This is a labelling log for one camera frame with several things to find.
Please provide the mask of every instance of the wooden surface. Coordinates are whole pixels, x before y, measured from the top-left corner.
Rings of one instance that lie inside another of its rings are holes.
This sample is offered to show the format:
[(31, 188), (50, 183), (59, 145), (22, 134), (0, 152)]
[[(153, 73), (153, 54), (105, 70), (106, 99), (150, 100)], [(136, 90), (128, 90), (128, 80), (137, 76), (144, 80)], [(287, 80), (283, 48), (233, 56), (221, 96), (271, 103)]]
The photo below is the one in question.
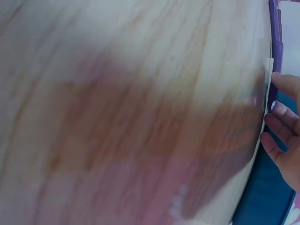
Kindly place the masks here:
[(1, 0), (0, 224), (228, 223), (269, 57), (267, 0)]

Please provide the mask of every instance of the blue surface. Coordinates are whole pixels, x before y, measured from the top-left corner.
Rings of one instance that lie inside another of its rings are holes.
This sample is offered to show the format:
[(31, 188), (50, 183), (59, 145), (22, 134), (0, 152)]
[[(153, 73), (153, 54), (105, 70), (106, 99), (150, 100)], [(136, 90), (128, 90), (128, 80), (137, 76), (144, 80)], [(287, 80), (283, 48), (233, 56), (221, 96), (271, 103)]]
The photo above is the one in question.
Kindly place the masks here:
[[(296, 103), (286, 94), (279, 92), (277, 100), (295, 113)], [(287, 147), (269, 130), (278, 146)], [(295, 192), (285, 183), (280, 171), (260, 145), (249, 181), (237, 210), (233, 225), (282, 225), (291, 207)]]

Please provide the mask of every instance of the hand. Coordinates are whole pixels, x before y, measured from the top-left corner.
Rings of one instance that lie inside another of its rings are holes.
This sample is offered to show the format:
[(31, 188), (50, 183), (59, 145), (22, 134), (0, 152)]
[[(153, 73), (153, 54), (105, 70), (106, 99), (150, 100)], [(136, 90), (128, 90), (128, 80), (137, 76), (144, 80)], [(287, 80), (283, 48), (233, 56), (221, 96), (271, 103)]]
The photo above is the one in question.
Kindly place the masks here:
[[(300, 78), (292, 75), (272, 74), (273, 84), (297, 103), (300, 112)], [(268, 155), (280, 169), (286, 183), (300, 192), (300, 120), (299, 116), (280, 102), (265, 117), (266, 125), (289, 148), (284, 153), (268, 133), (261, 134), (261, 142)]]

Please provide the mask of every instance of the purple frame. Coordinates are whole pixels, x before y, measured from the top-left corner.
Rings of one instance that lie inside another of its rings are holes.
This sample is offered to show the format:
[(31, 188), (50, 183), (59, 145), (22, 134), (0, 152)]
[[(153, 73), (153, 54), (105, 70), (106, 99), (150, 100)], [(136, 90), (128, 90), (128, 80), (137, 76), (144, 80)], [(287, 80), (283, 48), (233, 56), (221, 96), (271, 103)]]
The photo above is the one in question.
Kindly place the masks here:
[[(272, 35), (272, 57), (274, 59), (273, 72), (281, 72), (282, 66), (282, 30), (281, 30), (281, 10), (278, 9), (276, 0), (269, 1), (271, 35)], [(273, 102), (276, 100), (278, 89), (273, 83), (270, 85), (268, 110), (271, 110)]]

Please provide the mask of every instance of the finger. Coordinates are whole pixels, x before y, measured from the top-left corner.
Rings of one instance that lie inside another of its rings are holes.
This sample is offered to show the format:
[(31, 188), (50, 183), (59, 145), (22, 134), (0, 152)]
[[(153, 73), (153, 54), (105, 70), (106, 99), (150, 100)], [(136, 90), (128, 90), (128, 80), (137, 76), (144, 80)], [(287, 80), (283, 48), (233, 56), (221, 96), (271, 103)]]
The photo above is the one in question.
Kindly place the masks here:
[(266, 125), (277, 137), (287, 146), (292, 147), (297, 140), (297, 136), (273, 114), (269, 113), (265, 116)]
[(261, 142), (273, 162), (280, 167), (285, 153), (277, 146), (271, 135), (266, 132), (261, 134)]
[(300, 78), (293, 75), (282, 75), (274, 72), (271, 76), (272, 83), (282, 92), (296, 100), (300, 92)]
[(286, 124), (296, 135), (300, 135), (299, 116), (281, 102), (276, 101), (272, 113)]

